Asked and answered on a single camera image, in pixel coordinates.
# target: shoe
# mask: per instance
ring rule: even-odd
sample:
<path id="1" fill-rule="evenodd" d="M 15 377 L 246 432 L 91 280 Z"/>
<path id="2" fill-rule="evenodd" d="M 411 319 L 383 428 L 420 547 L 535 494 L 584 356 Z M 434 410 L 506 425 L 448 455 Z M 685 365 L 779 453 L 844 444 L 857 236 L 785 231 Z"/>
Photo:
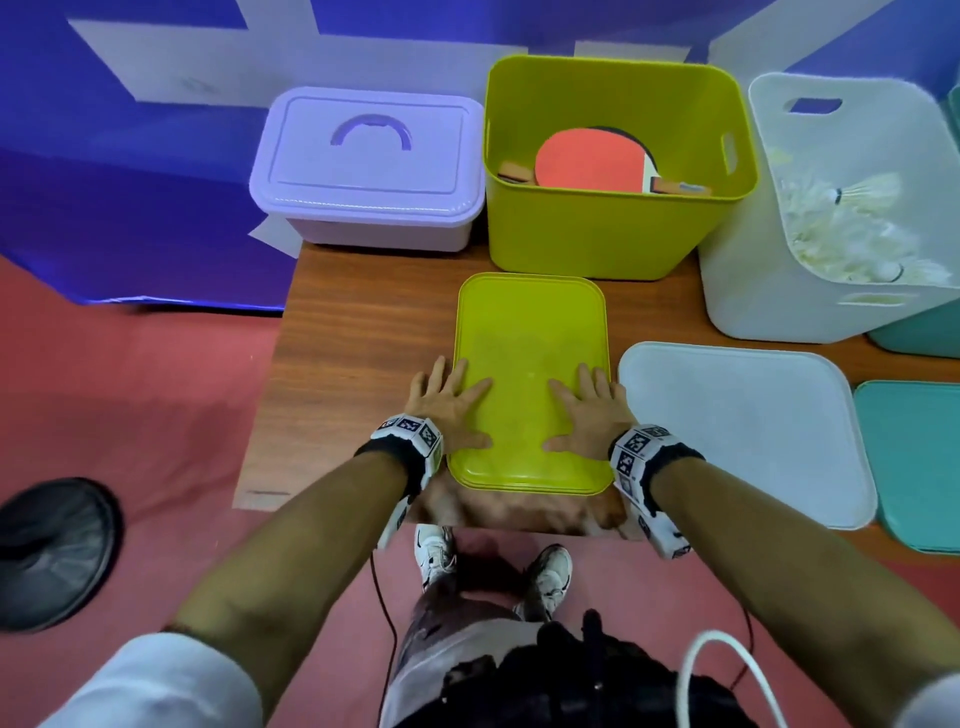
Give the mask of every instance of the shoe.
<path id="1" fill-rule="evenodd" d="M 548 546 L 527 567 L 527 595 L 514 611 L 528 621 L 550 621 L 570 588 L 573 576 L 573 559 L 570 552 L 560 544 Z"/>
<path id="2" fill-rule="evenodd" d="M 435 581 L 457 570 L 457 546 L 453 529 L 446 526 L 417 524 L 414 537 L 414 556 L 423 577 L 423 590 Z"/>

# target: white lid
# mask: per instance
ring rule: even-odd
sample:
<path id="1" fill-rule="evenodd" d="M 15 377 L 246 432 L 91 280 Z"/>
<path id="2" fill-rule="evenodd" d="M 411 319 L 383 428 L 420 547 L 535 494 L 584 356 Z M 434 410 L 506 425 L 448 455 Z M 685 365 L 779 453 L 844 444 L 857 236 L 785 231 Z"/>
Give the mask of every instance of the white lid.
<path id="1" fill-rule="evenodd" d="M 483 206 L 483 107 L 460 96 L 292 88 L 267 114 L 250 176 L 264 212 L 457 227 Z"/>
<path id="2" fill-rule="evenodd" d="M 876 513 L 850 385 L 807 352 L 644 342 L 620 359 L 627 402 L 725 471 L 830 528 Z"/>

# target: red floor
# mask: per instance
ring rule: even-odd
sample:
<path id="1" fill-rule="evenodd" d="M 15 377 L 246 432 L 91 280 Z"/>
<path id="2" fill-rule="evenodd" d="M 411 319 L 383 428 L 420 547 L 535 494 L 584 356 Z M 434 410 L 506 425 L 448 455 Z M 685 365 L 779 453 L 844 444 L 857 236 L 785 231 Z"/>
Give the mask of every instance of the red floor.
<path id="1" fill-rule="evenodd" d="M 0 259 L 0 498 L 46 478 L 85 475 L 115 490 L 128 520 L 116 570 L 85 610 L 37 635 L 0 637 L 4 725 L 36 725 L 125 640 L 158 629 L 200 574 L 264 518 L 229 504 L 278 325 L 78 307 Z M 401 625 L 419 591 L 411 534 L 405 526 L 376 557 Z M 739 607 L 695 556 L 664 563 L 646 545 L 607 539 L 466 530 L 459 538 L 521 567 L 562 541 L 575 571 L 558 617 L 576 627 L 594 607 L 607 631 L 672 667 L 701 630 L 745 639 Z M 898 571 L 960 619 L 960 568 Z M 364 570 L 272 725 L 375 725 L 389 649 Z M 701 669 L 728 682 L 739 665 L 725 649 L 708 649 Z M 791 724 L 846 725 L 759 628 L 756 655 Z M 738 694 L 761 726 L 771 724 L 749 678 Z"/>

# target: lime green bin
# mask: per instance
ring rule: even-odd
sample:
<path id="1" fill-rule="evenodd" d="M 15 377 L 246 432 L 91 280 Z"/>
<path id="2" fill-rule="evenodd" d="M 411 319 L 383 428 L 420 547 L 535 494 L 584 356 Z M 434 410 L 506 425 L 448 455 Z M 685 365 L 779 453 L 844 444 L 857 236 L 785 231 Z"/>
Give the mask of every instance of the lime green bin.
<path id="1" fill-rule="evenodd" d="M 694 63 L 510 56 L 487 87 L 484 163 L 490 254 L 506 271 L 663 278 L 756 186 L 750 125 L 725 71 Z M 710 197 L 597 192 L 504 182 L 533 168 L 555 132 L 614 127 L 646 147 L 665 180 Z"/>

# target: white cable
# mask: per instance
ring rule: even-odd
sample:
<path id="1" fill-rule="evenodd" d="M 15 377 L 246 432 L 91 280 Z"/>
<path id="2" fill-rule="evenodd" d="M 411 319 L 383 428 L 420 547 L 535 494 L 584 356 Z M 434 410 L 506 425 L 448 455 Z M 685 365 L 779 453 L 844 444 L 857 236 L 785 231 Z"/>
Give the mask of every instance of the white cable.
<path id="1" fill-rule="evenodd" d="M 770 706 L 770 711 L 774 714 L 777 728 L 787 728 L 786 720 L 783 719 L 783 713 L 780 711 L 777 698 L 774 696 L 774 692 L 770 688 L 770 683 L 767 682 L 767 678 L 763 675 L 763 670 L 761 670 L 760 665 L 756 663 L 754 656 L 747 651 L 746 647 L 740 644 L 736 637 L 731 637 L 726 632 L 721 632 L 718 629 L 701 632 L 684 655 L 684 662 L 680 667 L 680 672 L 677 674 L 676 704 L 674 706 L 677 714 L 677 728 L 690 728 L 690 677 L 693 675 L 693 664 L 697 661 L 697 655 L 700 654 L 703 646 L 710 642 L 726 643 L 736 650 L 736 654 L 738 654 L 740 659 L 750 668 L 750 672 L 754 674 L 757 683 L 760 685 L 763 696 L 767 699 L 767 704 Z"/>

